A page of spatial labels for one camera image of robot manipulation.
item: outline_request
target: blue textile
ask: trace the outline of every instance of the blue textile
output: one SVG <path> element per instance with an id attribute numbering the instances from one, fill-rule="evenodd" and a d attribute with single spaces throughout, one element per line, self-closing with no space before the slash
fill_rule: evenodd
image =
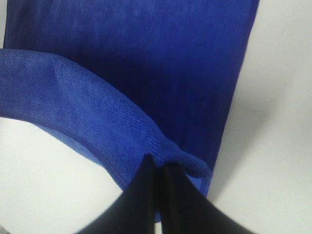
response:
<path id="1" fill-rule="evenodd" d="M 151 153 L 205 195 L 257 5 L 9 0 L 0 115 L 43 127 L 121 188 Z"/>

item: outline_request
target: white background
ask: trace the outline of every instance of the white background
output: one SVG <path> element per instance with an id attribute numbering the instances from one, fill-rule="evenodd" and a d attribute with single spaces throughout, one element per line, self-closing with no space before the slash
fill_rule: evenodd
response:
<path id="1" fill-rule="evenodd" d="M 312 1 L 261 0 L 208 199 L 256 233 L 312 233 L 311 142 Z M 0 118 L 0 225 L 12 234 L 73 233 L 120 193 L 102 167 Z"/>

